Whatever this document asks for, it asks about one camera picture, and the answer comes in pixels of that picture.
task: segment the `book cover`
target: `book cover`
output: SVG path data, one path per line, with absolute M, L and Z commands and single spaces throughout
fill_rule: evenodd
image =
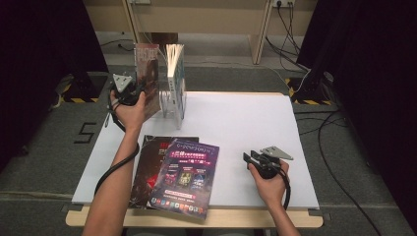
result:
M 152 193 L 149 206 L 206 219 L 219 147 L 174 140 Z
M 145 107 L 146 120 L 160 110 L 157 61 L 158 49 L 158 44 L 135 44 L 137 85 L 145 85 L 145 92 L 147 93 Z
M 146 208 L 165 152 L 175 139 L 175 137 L 144 136 L 129 207 Z M 198 137 L 182 137 L 181 139 L 199 141 Z
M 170 99 L 174 108 L 175 125 L 181 129 L 186 107 L 186 88 L 184 73 L 184 45 L 167 44 L 167 79 Z

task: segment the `book standing upright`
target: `book standing upright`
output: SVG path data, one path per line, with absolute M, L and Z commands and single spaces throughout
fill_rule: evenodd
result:
M 136 43 L 135 65 L 137 85 L 145 85 L 147 94 L 146 120 L 160 110 L 159 75 L 158 75 L 158 44 Z
M 167 79 L 170 90 L 170 100 L 172 102 L 175 125 L 179 130 L 182 126 L 186 107 L 186 89 L 184 78 L 184 45 L 167 44 Z

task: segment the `black cable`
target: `black cable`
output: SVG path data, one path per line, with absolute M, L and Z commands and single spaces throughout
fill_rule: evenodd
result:
M 117 44 L 117 46 L 118 47 L 120 47 L 120 48 L 123 48 L 123 49 L 125 49 L 125 51 L 133 51 L 133 50 L 135 50 L 135 48 L 132 48 L 132 49 L 128 49 L 128 48 L 126 48 L 126 47 L 124 47 L 122 44 Z
M 338 121 L 338 120 L 342 120 L 342 119 L 344 119 L 344 118 L 341 117 L 341 118 L 338 118 L 338 119 L 335 119 L 335 120 L 332 120 L 332 121 L 328 121 L 327 122 L 327 125 L 332 124 L 332 125 L 336 125 L 336 126 L 340 126 L 340 127 L 347 128 L 348 126 L 346 126 L 346 125 L 340 125 L 340 124 L 337 124 L 337 123 L 334 122 L 334 121 Z M 320 120 L 320 121 L 324 121 L 325 119 L 322 119 L 322 118 L 313 118 L 313 117 L 296 119 L 296 121 L 301 121 L 301 120 Z
M 320 154 L 322 156 L 322 159 L 326 165 L 326 168 L 328 169 L 328 172 L 330 173 L 331 177 L 334 179 L 334 181 L 336 182 L 336 184 L 340 187 L 340 189 L 344 192 L 344 194 L 346 194 L 346 196 L 353 202 L 354 205 L 356 205 L 356 207 L 358 207 L 358 209 L 362 212 L 362 214 L 367 218 L 368 222 L 372 225 L 372 227 L 374 227 L 375 231 L 377 232 L 378 235 L 381 235 L 380 230 L 378 230 L 377 226 L 375 225 L 375 223 L 372 221 L 372 219 L 368 216 L 368 214 L 359 206 L 359 204 L 356 202 L 355 199 L 353 199 L 353 197 L 344 189 L 344 187 L 341 185 L 341 183 L 337 180 L 336 176 L 334 175 L 333 171 L 331 170 L 330 166 L 328 165 L 328 161 L 325 157 L 325 154 L 323 152 L 323 148 L 322 148 L 322 140 L 321 140 L 321 136 L 322 136 L 322 128 L 325 125 L 325 123 L 328 121 L 328 119 L 334 115 L 335 113 L 337 113 L 337 111 L 331 113 L 328 118 L 325 119 L 325 121 L 322 123 L 322 125 L 319 128 L 319 133 L 318 133 L 318 141 L 319 141 L 319 149 L 320 149 Z
M 285 53 L 287 53 L 287 54 L 290 54 L 290 55 L 293 55 L 293 56 L 297 56 L 297 54 L 296 54 L 296 53 L 289 52 L 289 51 L 286 51 L 286 50 L 281 50 L 279 47 L 277 47 L 277 46 L 273 45 L 273 44 L 269 41 L 269 38 L 268 38 L 267 36 L 265 36 L 265 39 L 267 40 L 267 42 L 268 42 L 269 46 L 270 46 L 270 47 L 272 47 L 272 50 L 273 50 L 273 51 L 275 51 L 276 53 L 285 52 Z
M 107 44 L 110 44 L 110 43 L 113 43 L 113 42 L 117 42 L 117 41 L 132 41 L 133 42 L 132 39 L 117 39 L 117 40 L 112 40 L 112 41 L 108 41 L 108 42 L 105 42 L 103 44 L 100 44 L 100 46 L 105 46 Z
M 278 171 L 278 175 L 282 177 L 284 184 L 285 184 L 285 201 L 284 201 L 283 207 L 284 209 L 288 209 L 289 200 L 291 198 L 291 186 L 289 185 L 288 176 L 285 174 L 285 172 L 282 169 Z
M 337 125 L 337 126 L 340 126 L 340 127 L 347 127 L 347 126 L 342 126 L 342 125 L 334 123 L 334 121 L 337 121 L 337 120 L 340 120 L 340 119 L 343 119 L 343 118 L 335 119 L 333 121 L 328 121 L 327 123 L 325 123 L 325 125 L 334 124 L 334 125 Z M 317 129 L 314 129 L 314 130 L 311 130 L 311 131 L 307 131 L 307 132 L 304 132 L 304 133 L 300 133 L 299 136 L 307 135 L 307 134 L 313 133 L 313 132 L 318 131 L 318 130 L 320 130 L 320 128 L 317 128 Z
M 139 153 L 139 144 L 136 145 L 136 149 L 135 151 L 130 154 L 128 157 L 126 157 L 125 159 L 123 159 L 122 161 L 120 161 L 119 163 L 111 166 L 102 176 L 101 178 L 98 180 L 97 185 L 95 186 L 95 191 L 94 194 L 97 193 L 98 189 L 100 188 L 101 184 L 104 182 L 104 180 L 107 179 L 108 176 L 110 176 L 111 173 L 113 173 L 115 170 L 117 170 L 118 168 L 122 167 L 123 165 L 125 165 L 126 163 L 128 163 L 129 161 L 133 160 L 135 158 L 135 156 Z
M 293 37 L 293 35 L 291 34 L 290 29 L 287 27 L 287 25 L 286 25 L 286 23 L 285 23 L 284 19 L 282 18 L 281 12 L 279 11 L 280 7 L 276 8 L 276 9 L 277 9 L 277 11 L 278 11 L 278 15 L 279 15 L 279 17 L 281 18 L 281 21 L 282 21 L 282 23 L 283 23 L 283 25 L 284 25 L 285 31 L 287 32 L 287 36 L 286 36 L 285 40 L 286 40 L 287 38 L 289 38 L 288 40 L 291 42 L 291 44 L 294 46 L 294 48 L 298 48 L 298 45 L 297 45 L 297 43 L 295 42 L 294 37 Z M 291 17 L 291 15 L 292 15 L 292 13 L 291 13 L 291 8 L 290 8 L 290 26 L 292 27 L 292 17 Z
M 285 70 L 287 70 L 287 71 L 290 71 L 290 72 L 296 72 L 296 73 L 305 73 L 305 72 L 307 72 L 307 71 L 308 71 L 306 68 L 302 67 L 300 64 L 296 63 L 296 62 L 295 62 L 295 61 L 293 61 L 291 58 L 289 58 L 287 55 L 285 55 L 285 54 L 283 54 L 283 53 L 282 53 L 282 52 L 287 52 L 287 51 L 285 51 L 285 50 L 283 50 L 283 49 L 281 49 L 281 48 L 278 48 L 277 46 L 273 45 L 273 44 L 269 41 L 269 38 L 268 38 L 268 37 L 266 37 L 266 40 L 267 40 L 267 42 L 268 42 L 269 46 L 272 48 L 272 50 L 273 50 L 276 54 L 278 54 L 279 56 L 283 57 L 285 60 L 287 60 L 288 62 L 290 62 L 290 63 L 291 63 L 291 64 L 293 64 L 294 66 L 296 66 L 296 67 L 300 68 L 301 70 L 303 70 L 303 72 L 300 72 L 300 71 L 293 71 L 293 70 L 288 70 L 288 69 L 286 69 L 286 68 L 282 65 L 282 61 L 280 61 L 282 68 L 284 68 L 284 69 L 285 69 Z
M 288 3 L 289 4 L 289 31 L 291 32 L 291 38 L 292 41 L 294 42 L 294 49 L 297 52 L 297 55 L 299 53 L 300 47 L 297 45 L 297 42 L 294 39 L 294 32 L 292 31 L 292 21 L 294 20 L 294 5 L 292 4 L 292 2 Z

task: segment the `magazine cover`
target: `magazine cover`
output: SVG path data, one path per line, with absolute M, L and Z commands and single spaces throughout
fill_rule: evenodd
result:
M 137 84 L 145 85 L 146 120 L 160 110 L 158 83 L 158 44 L 136 43 L 135 65 Z
M 146 208 L 165 152 L 175 139 L 175 137 L 144 136 L 129 207 Z M 182 137 L 181 139 L 199 141 L 198 137 Z
M 219 147 L 176 139 L 149 197 L 154 208 L 206 219 Z

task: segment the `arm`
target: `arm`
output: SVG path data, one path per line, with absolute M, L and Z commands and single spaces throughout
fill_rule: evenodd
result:
M 285 173 L 288 173 L 288 164 L 282 160 L 280 161 L 280 164 L 282 170 L 285 171 Z M 272 179 L 263 179 L 253 164 L 249 164 L 249 170 L 255 179 L 261 199 L 268 207 L 268 211 L 275 223 L 278 235 L 300 235 L 282 206 L 282 196 L 285 193 L 285 184 L 282 177 L 276 175 Z
M 135 106 L 117 107 L 117 117 L 126 128 L 126 132 L 111 163 L 112 166 L 135 151 L 142 124 L 145 122 L 145 100 L 145 93 L 141 92 Z M 121 235 L 131 194 L 133 165 L 134 161 L 129 161 L 102 183 L 89 208 L 83 235 Z

